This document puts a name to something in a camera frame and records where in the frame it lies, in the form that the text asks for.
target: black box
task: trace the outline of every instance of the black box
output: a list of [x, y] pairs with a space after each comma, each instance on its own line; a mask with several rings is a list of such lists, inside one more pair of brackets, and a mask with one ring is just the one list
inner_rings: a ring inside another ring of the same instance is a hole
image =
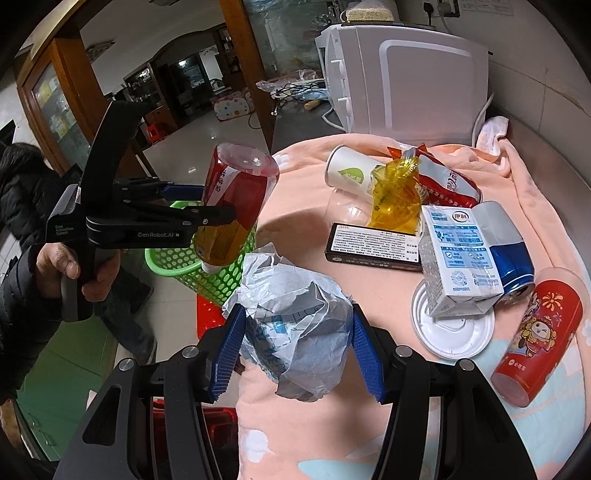
[[418, 237], [410, 233], [334, 223], [324, 254], [329, 262], [423, 271]]

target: wooden cabinet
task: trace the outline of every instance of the wooden cabinet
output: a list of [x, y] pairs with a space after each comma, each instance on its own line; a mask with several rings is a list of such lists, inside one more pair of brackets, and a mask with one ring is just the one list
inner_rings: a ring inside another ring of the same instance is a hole
[[[28, 74], [18, 79], [29, 125], [52, 167], [64, 174], [82, 170], [105, 114], [104, 98], [79, 35], [55, 37]], [[119, 176], [144, 177], [131, 148], [121, 160]]]

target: kitchen counter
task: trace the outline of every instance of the kitchen counter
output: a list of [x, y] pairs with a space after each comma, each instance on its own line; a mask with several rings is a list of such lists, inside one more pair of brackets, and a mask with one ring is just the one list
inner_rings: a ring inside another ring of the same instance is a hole
[[[329, 102], [322, 102], [310, 111], [306, 110], [301, 102], [286, 104], [277, 112], [271, 154], [304, 140], [343, 133], [322, 120], [322, 115], [328, 110]], [[328, 118], [333, 123], [340, 123], [336, 113], [331, 113]]]

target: hand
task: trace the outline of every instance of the hand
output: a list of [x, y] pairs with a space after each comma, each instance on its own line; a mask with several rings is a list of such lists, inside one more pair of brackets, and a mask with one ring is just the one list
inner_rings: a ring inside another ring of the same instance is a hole
[[[96, 279], [82, 287], [82, 293], [88, 301], [102, 301], [111, 290], [113, 280], [119, 273], [121, 253], [102, 264], [96, 272]], [[80, 275], [80, 266], [74, 255], [63, 244], [45, 244], [37, 256], [35, 280], [41, 296], [46, 299], [61, 298], [61, 276], [74, 280]]]

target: yellow plastic bag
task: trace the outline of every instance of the yellow plastic bag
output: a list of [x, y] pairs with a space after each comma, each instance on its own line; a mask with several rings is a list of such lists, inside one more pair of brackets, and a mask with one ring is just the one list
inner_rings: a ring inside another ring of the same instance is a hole
[[374, 208], [368, 227], [415, 233], [421, 208], [418, 157], [399, 158], [372, 171]]

